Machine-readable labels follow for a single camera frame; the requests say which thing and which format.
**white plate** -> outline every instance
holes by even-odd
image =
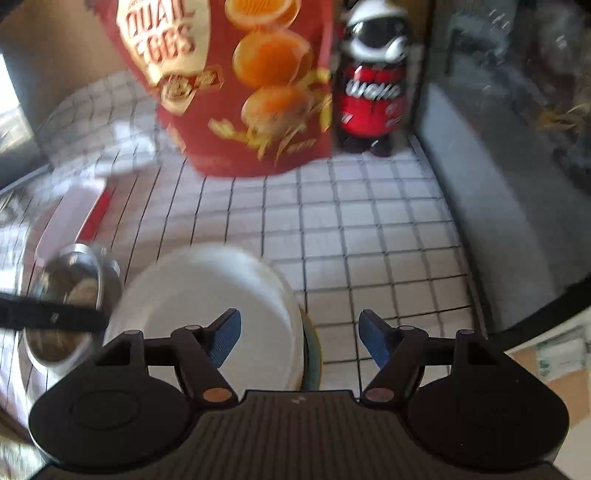
[[[125,290],[105,343],[131,329],[158,338],[185,325],[207,326],[228,308],[240,311],[242,333],[220,371],[238,396],[297,390],[304,339],[293,292],[271,267],[229,245],[178,250],[148,267]],[[172,368],[150,374],[178,386]]]

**tiled countertop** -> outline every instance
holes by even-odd
[[[429,166],[411,149],[385,160],[334,155],[275,177],[204,178],[174,149],[154,121],[153,101],[130,77],[123,81],[126,75],[77,92],[41,132],[60,167],[30,186],[37,214],[28,217],[36,220],[12,227],[28,235],[24,252],[13,248],[4,262],[24,266],[22,291],[34,276],[32,252],[51,215],[47,206],[72,181],[108,176],[112,201],[96,241],[112,247],[126,283],[166,253],[204,241],[262,256],[317,326],[322,388],[359,395],[376,373],[356,334],[364,308],[436,336],[472,326],[453,222]],[[56,379],[32,368],[18,335],[0,336],[0,398],[26,423],[33,401]],[[446,373],[429,367],[426,381]]]

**snack bag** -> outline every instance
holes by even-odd
[[[207,175],[330,155],[330,0],[98,0],[158,119]]]

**brown wall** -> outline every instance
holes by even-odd
[[[78,88],[125,68],[83,0],[25,0],[0,23],[0,48],[33,129]]]

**black handle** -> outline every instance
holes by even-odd
[[[102,332],[109,319],[93,308],[0,294],[0,328]]]

